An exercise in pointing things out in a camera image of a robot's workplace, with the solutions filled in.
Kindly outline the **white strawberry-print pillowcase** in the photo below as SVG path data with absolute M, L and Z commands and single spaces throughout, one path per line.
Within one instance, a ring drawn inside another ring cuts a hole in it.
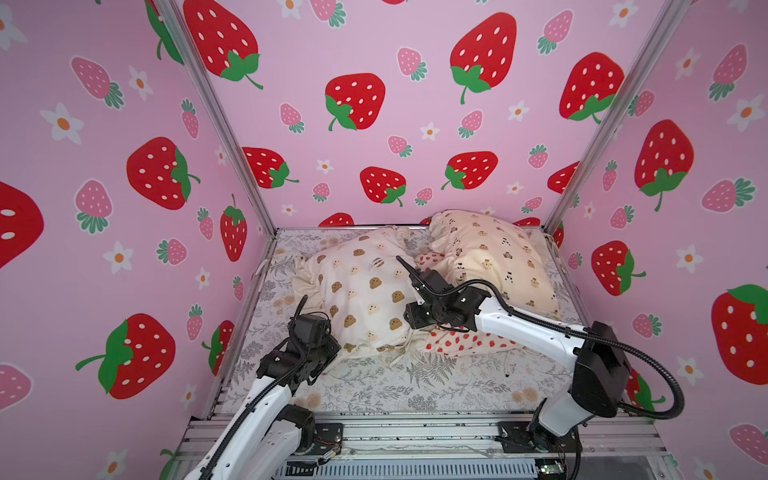
M 469 266 L 463 270 L 458 265 L 448 267 L 438 264 L 445 256 L 435 251 L 427 251 L 415 257 L 416 264 L 425 271 L 437 270 L 450 284 L 457 285 L 470 278 L 484 280 L 497 280 L 495 272 L 480 266 L 471 260 Z M 488 333 L 478 333 L 466 328 L 460 328 L 459 332 L 449 331 L 443 327 L 430 327 L 415 331 L 411 338 L 410 347 L 416 353 L 436 354 L 445 357 L 480 356 L 500 353 L 503 351 L 522 350 L 523 346 L 512 340 Z

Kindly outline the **cream cookie-print pillow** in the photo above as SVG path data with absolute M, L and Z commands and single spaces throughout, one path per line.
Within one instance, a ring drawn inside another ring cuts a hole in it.
M 413 330 L 404 318 L 416 300 L 405 250 L 410 231 L 384 227 L 331 246 L 296 262 L 292 286 L 306 306 L 331 320 L 343 357 L 363 357 L 405 348 Z

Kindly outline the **cream bear-print pillow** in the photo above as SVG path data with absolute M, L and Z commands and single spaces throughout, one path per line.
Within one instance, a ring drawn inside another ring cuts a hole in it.
M 544 261 L 518 226 L 480 213 L 447 210 L 432 217 L 433 269 L 451 285 L 493 284 L 506 303 L 558 319 L 561 308 Z

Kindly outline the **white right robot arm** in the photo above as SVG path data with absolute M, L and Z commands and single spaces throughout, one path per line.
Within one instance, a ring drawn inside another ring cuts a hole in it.
M 618 413 L 630 365 L 609 326 L 571 326 L 512 307 L 484 280 L 453 287 L 435 271 L 415 269 L 409 279 L 416 299 L 407 305 L 405 319 L 414 329 L 431 330 L 427 351 L 455 355 L 526 347 L 570 372 L 570 380 L 540 402 L 525 430 L 511 435 L 513 443 L 553 450 L 579 425 Z

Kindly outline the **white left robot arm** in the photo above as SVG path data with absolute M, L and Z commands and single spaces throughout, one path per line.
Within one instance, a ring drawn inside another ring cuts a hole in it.
M 341 425 L 324 432 L 312 411 L 291 403 L 298 387 L 317 380 L 340 351 L 330 321 L 302 312 L 306 302 L 301 300 L 288 337 L 261 360 L 246 400 L 188 479 L 270 479 L 294 454 L 324 446 L 325 457 L 340 448 Z

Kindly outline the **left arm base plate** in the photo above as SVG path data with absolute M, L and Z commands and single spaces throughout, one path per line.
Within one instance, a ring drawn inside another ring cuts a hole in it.
M 297 455 L 329 457 L 341 452 L 344 425 L 313 423 L 301 430 Z

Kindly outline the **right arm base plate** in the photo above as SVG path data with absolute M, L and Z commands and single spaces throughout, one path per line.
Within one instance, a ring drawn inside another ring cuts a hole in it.
M 541 427 L 531 428 L 525 421 L 499 422 L 495 441 L 505 453 L 576 454 L 583 451 L 576 428 L 563 437 L 556 437 Z

